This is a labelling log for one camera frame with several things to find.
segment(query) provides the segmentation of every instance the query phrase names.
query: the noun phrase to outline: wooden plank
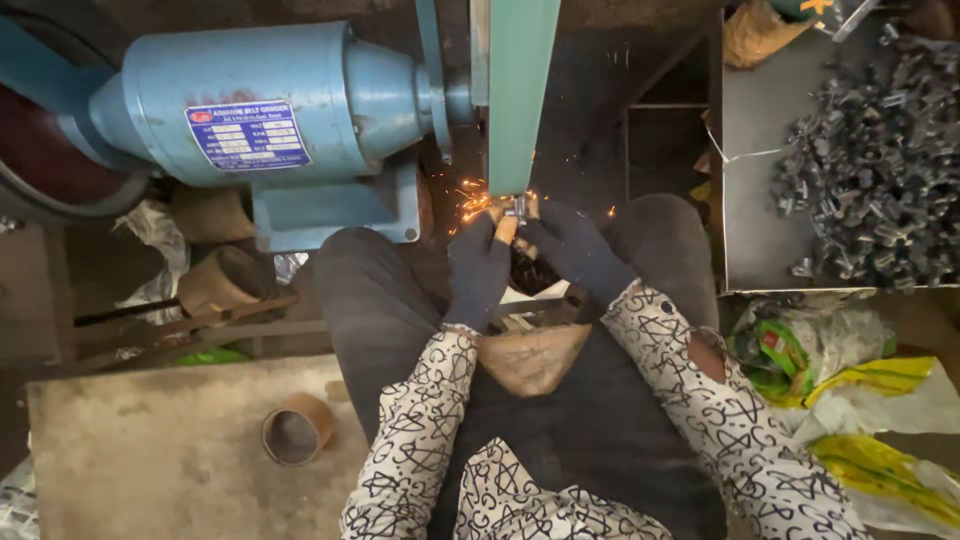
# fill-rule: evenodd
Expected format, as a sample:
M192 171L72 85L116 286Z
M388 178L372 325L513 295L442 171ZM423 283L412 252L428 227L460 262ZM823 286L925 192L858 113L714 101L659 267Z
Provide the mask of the wooden plank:
M234 309L226 309L219 313L209 313L207 315L201 315L200 317L184 319L182 321L177 321L176 323L160 325L157 327L149 325L144 326L134 322L130 323L128 327L121 328L120 330L123 331L122 334L110 339L103 339L103 336L100 334L101 330L99 329L101 325L83 327L82 331L80 332L81 335L95 336L100 338L98 341L94 342L88 342L86 339L84 339L84 357L110 354L111 352L122 347L150 347L156 343L157 340L168 335L226 323L249 315L254 315L256 313L269 311L271 309L289 307L299 301L300 295L298 294L281 296L279 298L264 300L263 302L258 302L256 304L247 304L245 306L235 307Z
M369 450L342 380L314 356L30 384L44 540L339 538ZM260 429L295 392L324 400L336 431L285 467Z

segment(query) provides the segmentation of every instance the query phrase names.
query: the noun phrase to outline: person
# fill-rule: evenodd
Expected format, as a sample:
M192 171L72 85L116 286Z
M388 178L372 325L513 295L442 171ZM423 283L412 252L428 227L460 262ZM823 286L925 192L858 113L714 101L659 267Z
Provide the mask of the person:
M477 365L510 266L489 217L448 248L443 316L380 234L345 229L324 244L321 303L371 442L343 538L718 540L724 501L764 539L868 538L727 359L693 207L643 197L604 234L561 204L540 214L518 234L607 310L536 398Z

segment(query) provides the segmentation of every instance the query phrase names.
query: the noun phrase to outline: plastic bag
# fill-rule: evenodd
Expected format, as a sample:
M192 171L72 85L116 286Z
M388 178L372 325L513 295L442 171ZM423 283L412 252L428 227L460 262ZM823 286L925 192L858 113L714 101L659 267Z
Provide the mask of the plastic bag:
M960 539L960 476L866 435L824 437L808 448L864 524Z
M871 309L845 303L782 307L765 301L748 307L727 345L757 391L779 406L810 395L844 368L896 349L893 331Z
M274 270L276 270L276 282L289 285L307 260L310 258L308 253L287 253L283 255L274 255Z
M190 251L167 206L157 201L143 201L127 215L117 218L117 227L127 227L144 244L160 251L167 267L152 280L140 285L130 298L117 302L117 307L140 306L177 296L177 282L190 269ZM179 307L151 311L141 315L152 325L164 325L183 319Z
M27 457L0 480L0 538L38 540L39 537L34 463Z
M773 410L801 443L840 433L960 433L960 396L933 356L867 362L774 405L793 409Z

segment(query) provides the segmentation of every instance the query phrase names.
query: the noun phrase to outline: black pants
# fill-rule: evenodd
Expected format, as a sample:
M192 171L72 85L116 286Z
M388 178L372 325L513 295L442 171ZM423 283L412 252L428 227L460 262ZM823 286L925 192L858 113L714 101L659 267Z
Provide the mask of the black pants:
M692 325L718 324L707 237L696 210L672 195L634 201L605 230L614 252L669 295ZM316 256L333 347L368 440L380 390L406 380L442 315L399 250L367 229L344 229ZM477 366L429 537L451 537L467 460L501 437L540 487L580 485L663 523L678 540L726 535L715 485L658 405L627 353L600 324L548 396L509 394Z

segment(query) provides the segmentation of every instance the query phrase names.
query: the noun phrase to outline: hand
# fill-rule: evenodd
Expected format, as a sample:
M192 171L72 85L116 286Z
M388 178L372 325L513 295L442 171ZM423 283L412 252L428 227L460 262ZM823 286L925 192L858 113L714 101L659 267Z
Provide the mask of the hand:
M486 327L500 304L510 274L510 246L493 239L493 221L486 212L467 226L446 249L450 257L450 310L444 322Z
M540 201L540 220L528 220L517 234L537 246L561 278L583 287L603 307L636 279L590 219L566 205Z

